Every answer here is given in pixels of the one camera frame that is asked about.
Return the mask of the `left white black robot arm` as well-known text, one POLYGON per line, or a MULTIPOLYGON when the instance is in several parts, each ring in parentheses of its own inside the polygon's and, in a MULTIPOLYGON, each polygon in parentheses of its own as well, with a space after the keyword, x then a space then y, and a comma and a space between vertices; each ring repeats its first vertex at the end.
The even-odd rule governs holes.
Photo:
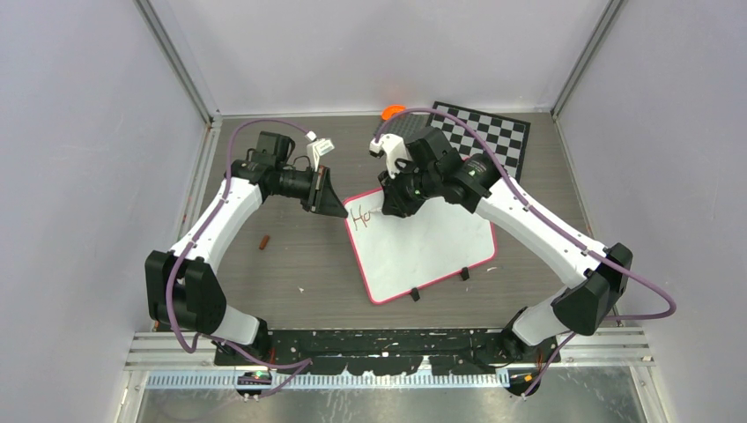
POLYGON ((151 319, 233 343, 250 365, 269 357, 267 323, 228 305, 217 270, 240 228, 268 197, 297 199, 306 212, 347 217, 329 168, 319 162, 333 150, 332 141, 312 140, 305 168, 290 163, 294 148, 288 136, 261 132, 246 158, 231 163, 209 208, 188 233, 169 250, 148 255, 144 269, 151 319))

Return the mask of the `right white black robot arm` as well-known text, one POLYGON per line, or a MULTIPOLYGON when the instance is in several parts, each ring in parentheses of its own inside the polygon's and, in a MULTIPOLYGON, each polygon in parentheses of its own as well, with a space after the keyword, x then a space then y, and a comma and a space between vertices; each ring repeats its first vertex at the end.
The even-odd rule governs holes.
POLYGON ((385 134, 371 141, 372 156, 384 157, 382 213, 409 218, 433 198, 461 206, 511 234, 539 256, 564 288, 535 306, 522 308, 499 333, 497 354, 525 361, 543 341, 571 331, 590 336, 616 305, 627 285, 632 252, 581 234, 499 173, 484 152, 464 159, 441 130, 425 127, 404 139, 385 134))

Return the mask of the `pink framed whiteboard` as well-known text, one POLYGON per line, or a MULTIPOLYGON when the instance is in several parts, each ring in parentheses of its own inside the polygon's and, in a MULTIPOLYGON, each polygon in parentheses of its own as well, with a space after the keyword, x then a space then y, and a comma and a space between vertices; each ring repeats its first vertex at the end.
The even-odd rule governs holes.
POLYGON ((345 227, 368 299, 381 305, 488 263, 498 252, 491 222, 442 198, 398 218, 368 211, 381 208, 374 189, 344 200, 345 227))

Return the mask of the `red marker cap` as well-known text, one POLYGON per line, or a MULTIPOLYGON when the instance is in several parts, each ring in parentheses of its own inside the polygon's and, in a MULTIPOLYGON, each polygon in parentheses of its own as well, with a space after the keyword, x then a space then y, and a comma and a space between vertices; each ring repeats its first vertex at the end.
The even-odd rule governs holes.
POLYGON ((265 250, 266 247, 267 247, 267 245, 268 245, 268 243, 269 243, 269 241, 270 241, 270 236, 268 234, 264 235, 263 238, 261 239, 261 242, 260 242, 258 248, 260 250, 265 250))

